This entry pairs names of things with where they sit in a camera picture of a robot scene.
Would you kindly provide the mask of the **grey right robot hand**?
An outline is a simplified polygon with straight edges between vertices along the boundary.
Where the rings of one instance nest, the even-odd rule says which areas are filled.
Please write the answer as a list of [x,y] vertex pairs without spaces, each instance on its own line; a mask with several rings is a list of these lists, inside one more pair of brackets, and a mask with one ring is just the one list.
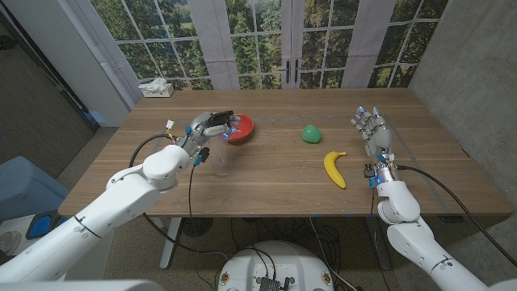
[[381,184],[397,180],[392,135],[378,108],[374,107],[369,112],[363,107],[358,107],[355,118],[351,119],[351,123],[364,140],[365,152],[372,161],[376,183]]

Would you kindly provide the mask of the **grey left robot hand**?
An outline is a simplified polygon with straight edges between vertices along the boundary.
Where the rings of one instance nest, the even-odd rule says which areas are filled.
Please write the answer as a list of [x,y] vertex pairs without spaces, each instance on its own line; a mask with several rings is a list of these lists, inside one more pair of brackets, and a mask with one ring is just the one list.
[[190,130],[175,144],[191,157],[211,138],[231,136],[240,124],[241,118],[233,111],[203,112],[190,125]]

